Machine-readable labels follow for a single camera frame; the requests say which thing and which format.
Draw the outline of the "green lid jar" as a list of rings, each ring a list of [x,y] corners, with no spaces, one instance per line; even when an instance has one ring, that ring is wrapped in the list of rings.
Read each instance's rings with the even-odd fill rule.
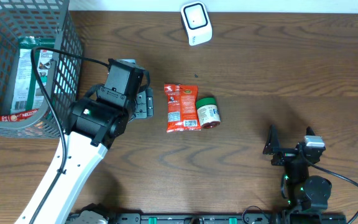
[[[211,129],[221,124],[219,110],[213,97],[206,97],[196,102],[198,120],[203,129]]]

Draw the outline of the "red flat packet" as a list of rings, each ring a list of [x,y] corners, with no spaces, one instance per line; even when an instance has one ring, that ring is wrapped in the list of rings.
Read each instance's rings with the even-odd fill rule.
[[[23,111],[23,112],[20,112],[20,113],[9,114],[9,115],[1,115],[0,116],[0,121],[2,121],[2,122],[23,121],[23,120],[26,120],[26,119],[30,118],[34,114],[36,114],[36,112],[38,112],[38,109]]]

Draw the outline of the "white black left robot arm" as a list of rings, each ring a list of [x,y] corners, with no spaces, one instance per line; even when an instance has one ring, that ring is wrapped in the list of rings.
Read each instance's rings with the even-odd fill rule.
[[[109,60],[106,83],[74,102],[64,139],[18,223],[65,223],[85,182],[129,122],[153,116],[149,72],[134,59]]]

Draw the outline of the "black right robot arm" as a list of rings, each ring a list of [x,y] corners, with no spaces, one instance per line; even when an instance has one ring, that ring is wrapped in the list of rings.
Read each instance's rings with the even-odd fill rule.
[[[271,165],[284,167],[281,194],[288,200],[292,212],[322,212],[328,208],[332,183],[321,176],[310,176],[308,168],[320,161],[326,150],[321,136],[311,127],[295,147],[281,147],[274,125],[269,127],[263,153],[272,156]]]

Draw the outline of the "red snack bag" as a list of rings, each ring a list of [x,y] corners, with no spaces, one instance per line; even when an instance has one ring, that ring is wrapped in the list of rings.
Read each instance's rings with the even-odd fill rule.
[[[167,132],[201,129],[196,111],[197,85],[164,84],[167,96]]]

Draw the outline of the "green white 3M package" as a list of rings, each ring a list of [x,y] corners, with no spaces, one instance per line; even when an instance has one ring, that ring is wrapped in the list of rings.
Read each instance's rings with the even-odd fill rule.
[[[19,40],[19,62],[10,109],[11,114],[41,107],[44,96],[32,70],[31,49],[38,46],[53,48],[54,45],[55,39],[24,37]],[[52,56],[53,52],[49,50],[37,51],[35,54],[35,65],[43,86],[46,86],[47,83],[48,72],[53,61]]]

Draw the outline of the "white barcode scanner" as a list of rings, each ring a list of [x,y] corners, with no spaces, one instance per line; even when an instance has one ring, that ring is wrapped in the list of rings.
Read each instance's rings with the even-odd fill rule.
[[[209,42],[213,36],[211,21],[206,6],[201,1],[185,4],[181,7],[181,22],[190,46]]]

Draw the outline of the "black mounting rail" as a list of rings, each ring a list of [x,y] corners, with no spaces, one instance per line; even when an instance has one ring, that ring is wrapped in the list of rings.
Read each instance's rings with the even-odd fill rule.
[[[344,215],[333,213],[292,213],[288,215],[285,212],[264,212],[255,206],[247,208],[243,213],[147,214],[141,212],[113,213],[108,212],[100,204],[91,204],[80,212],[70,214],[65,224],[345,224],[346,222]]]

